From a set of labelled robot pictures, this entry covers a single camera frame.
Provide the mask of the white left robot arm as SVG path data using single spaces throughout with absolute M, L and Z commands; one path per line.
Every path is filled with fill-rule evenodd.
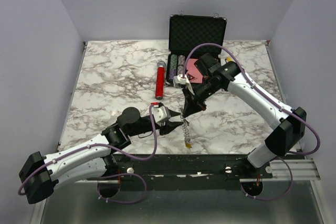
M 141 116 L 137 108 L 128 107 L 115 123 L 82 144 L 47 155 L 34 152 L 18 174 L 21 181 L 18 194 L 26 196 L 29 204 L 35 204 L 48 198 L 57 186 L 65 182 L 86 178 L 112 179 L 117 171 L 113 164 L 113 153 L 119 152 L 137 161 L 151 159 L 157 150 L 156 138 L 181 126 L 182 122 L 170 121 L 170 118 L 180 115 L 161 103 L 151 104 L 147 116 Z M 155 138 L 149 156 L 137 157 L 123 151 L 131 144 L 130 137 L 147 132 L 151 132 Z

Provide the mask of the round metal keyring disc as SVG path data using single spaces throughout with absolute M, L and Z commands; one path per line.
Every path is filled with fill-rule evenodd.
M 190 138 L 190 132 L 189 132 L 189 122 L 188 120 L 183 116 L 183 108 L 180 108 L 180 112 L 181 112 L 181 115 L 180 115 L 180 119 L 181 119 L 181 122 L 183 123 L 182 124 L 182 131 L 183 131 L 183 135 L 184 135 L 184 142 L 185 142 L 185 145 L 190 145 L 190 142 L 191 142 L 191 138 Z

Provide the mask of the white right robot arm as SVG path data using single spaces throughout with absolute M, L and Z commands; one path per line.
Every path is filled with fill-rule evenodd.
M 229 61 L 221 65 L 211 54 L 206 53 L 194 65 L 205 79 L 194 88 L 183 89 L 185 118 L 206 110 L 205 100 L 223 89 L 247 103 L 273 130 L 242 163 L 241 171 L 246 177 L 255 177 L 265 163 L 286 155 L 304 136 L 306 111 L 301 107 L 294 110 L 271 96 L 249 76 L 244 76 L 237 63 Z

